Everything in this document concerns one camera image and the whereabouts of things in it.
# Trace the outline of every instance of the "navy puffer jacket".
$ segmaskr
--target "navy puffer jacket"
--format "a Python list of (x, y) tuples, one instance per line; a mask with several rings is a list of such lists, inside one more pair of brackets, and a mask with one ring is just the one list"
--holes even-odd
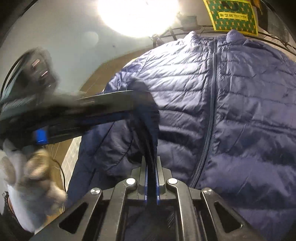
[[(270, 241), (296, 218), (296, 64), (235, 30), (153, 49), (125, 66), (104, 93), (141, 79), (159, 107), (157, 155), (174, 178), (211, 187)], [(71, 202), (127, 177), (138, 157), (129, 121), (82, 137)]]

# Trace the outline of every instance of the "jacket sleeve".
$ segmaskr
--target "jacket sleeve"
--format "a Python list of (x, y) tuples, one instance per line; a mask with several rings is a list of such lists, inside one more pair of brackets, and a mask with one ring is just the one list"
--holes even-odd
[[(108, 82), (103, 93), (127, 90), (148, 56), (149, 52), (124, 66)], [(107, 189), (114, 186), (118, 179), (130, 175), (130, 170), (135, 166), (128, 159), (138, 159), (141, 155), (129, 122), (120, 120), (97, 125), (82, 137), (67, 192), (67, 206), (82, 198), (92, 187)]]

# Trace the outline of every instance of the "metal screw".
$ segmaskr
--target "metal screw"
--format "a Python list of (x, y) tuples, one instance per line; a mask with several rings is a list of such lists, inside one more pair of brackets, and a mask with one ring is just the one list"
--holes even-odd
[(177, 182), (178, 182), (178, 180), (175, 179), (175, 178), (170, 178), (170, 179), (168, 180), (168, 183), (169, 183), (169, 184), (176, 184)]
[(135, 182), (136, 182), (136, 180), (134, 178), (128, 178), (126, 180), (126, 183), (129, 184), (129, 185), (133, 185)]
[(211, 193), (213, 192), (213, 190), (210, 189), (210, 188), (204, 188), (202, 191), (203, 191), (205, 194), (211, 194)]
[(99, 188), (92, 188), (91, 189), (91, 194), (92, 195), (98, 195), (101, 192)]

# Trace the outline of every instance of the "white glove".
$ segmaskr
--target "white glove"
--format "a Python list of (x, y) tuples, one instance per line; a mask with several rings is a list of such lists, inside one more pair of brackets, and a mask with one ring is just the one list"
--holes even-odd
[(9, 198), (20, 225), (34, 232), (66, 201), (66, 193), (50, 180), (51, 156), (45, 149), (26, 155), (5, 140), (7, 157), (0, 161), (0, 176), (7, 182)]

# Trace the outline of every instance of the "white wall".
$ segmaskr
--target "white wall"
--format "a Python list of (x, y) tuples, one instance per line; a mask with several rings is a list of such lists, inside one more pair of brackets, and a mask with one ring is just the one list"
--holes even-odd
[(77, 91), (98, 66), (112, 58), (152, 45), (108, 28), (94, 0), (39, 0), (11, 28), (0, 48), (0, 84), (26, 50), (50, 52), (59, 88)]

